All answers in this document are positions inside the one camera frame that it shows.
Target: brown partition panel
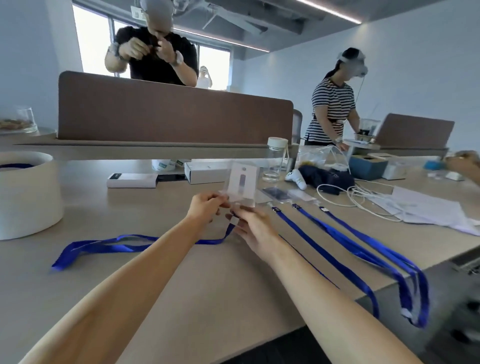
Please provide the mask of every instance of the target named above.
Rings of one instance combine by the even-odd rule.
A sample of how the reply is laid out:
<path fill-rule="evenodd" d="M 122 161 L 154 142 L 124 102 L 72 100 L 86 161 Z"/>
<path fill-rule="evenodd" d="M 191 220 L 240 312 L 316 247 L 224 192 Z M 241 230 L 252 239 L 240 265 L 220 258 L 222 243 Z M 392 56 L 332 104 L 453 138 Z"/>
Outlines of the brown partition panel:
<path fill-rule="evenodd" d="M 376 143 L 387 148 L 442 149 L 454 124 L 447 120 L 388 114 Z"/>
<path fill-rule="evenodd" d="M 70 71 L 59 79 L 64 140 L 265 145 L 290 140 L 292 122 L 287 100 Z"/>

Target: chair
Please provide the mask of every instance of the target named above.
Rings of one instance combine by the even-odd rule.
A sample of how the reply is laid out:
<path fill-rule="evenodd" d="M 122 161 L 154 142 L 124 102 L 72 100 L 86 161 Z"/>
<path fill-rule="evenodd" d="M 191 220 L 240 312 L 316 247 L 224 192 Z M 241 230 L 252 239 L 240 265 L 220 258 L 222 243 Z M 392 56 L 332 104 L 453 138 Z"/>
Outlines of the chair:
<path fill-rule="evenodd" d="M 302 120 L 303 120 L 302 113 L 296 109 L 293 109 L 292 143 L 300 144 Z"/>

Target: wristwatch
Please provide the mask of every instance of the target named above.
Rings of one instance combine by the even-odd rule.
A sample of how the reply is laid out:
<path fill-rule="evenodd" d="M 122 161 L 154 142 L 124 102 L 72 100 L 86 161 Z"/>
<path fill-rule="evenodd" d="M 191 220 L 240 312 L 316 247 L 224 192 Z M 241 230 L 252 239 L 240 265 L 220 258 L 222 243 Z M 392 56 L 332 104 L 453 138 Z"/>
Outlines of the wristwatch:
<path fill-rule="evenodd" d="M 119 60 L 128 62 L 128 60 L 126 60 L 120 55 L 120 44 L 118 44 L 117 42 L 112 43 L 112 45 L 110 46 L 110 52 L 112 52 L 112 54 Z"/>
<path fill-rule="evenodd" d="M 177 50 L 175 52 L 175 54 L 177 55 L 177 57 L 175 58 L 175 60 L 170 63 L 172 66 L 180 66 L 182 63 L 183 63 L 183 55 L 180 53 L 179 50 Z"/>

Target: black t-shirt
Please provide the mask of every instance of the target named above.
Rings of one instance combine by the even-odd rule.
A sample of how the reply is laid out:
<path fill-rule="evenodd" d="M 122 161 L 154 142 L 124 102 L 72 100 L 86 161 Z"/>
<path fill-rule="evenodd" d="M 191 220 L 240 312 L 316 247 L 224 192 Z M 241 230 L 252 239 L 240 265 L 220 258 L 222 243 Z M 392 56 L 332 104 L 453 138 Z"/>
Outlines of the black t-shirt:
<path fill-rule="evenodd" d="M 144 26 L 140 28 L 127 26 L 119 29 L 115 36 L 115 41 L 119 44 L 123 44 L 127 43 L 132 38 L 138 38 L 146 45 L 158 47 L 158 39 L 151 35 L 148 29 Z M 181 37 L 175 33 L 168 34 L 165 39 L 172 44 L 174 51 L 180 51 L 183 56 L 183 61 L 187 66 L 192 68 L 198 76 L 197 50 L 195 49 L 195 46 L 190 43 L 187 38 Z M 130 75 L 133 79 L 185 86 L 183 82 L 180 81 L 173 67 L 156 55 L 155 49 L 152 50 L 152 53 L 144 56 L 141 60 L 136 60 L 135 58 L 130 59 L 129 64 Z"/>

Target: smartphone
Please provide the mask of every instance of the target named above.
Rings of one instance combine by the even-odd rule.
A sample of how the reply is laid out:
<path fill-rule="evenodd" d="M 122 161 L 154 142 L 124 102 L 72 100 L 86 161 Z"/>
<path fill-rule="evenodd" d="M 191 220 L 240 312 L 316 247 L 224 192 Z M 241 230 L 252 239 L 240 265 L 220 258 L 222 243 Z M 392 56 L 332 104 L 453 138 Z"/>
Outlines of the smartphone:
<path fill-rule="evenodd" d="M 267 187 L 263 188 L 262 191 L 280 203 L 291 202 L 292 200 L 285 191 L 280 190 L 278 187 Z"/>
<path fill-rule="evenodd" d="M 184 173 L 179 174 L 159 174 L 157 182 L 174 182 L 174 181 L 186 181 L 187 177 Z"/>

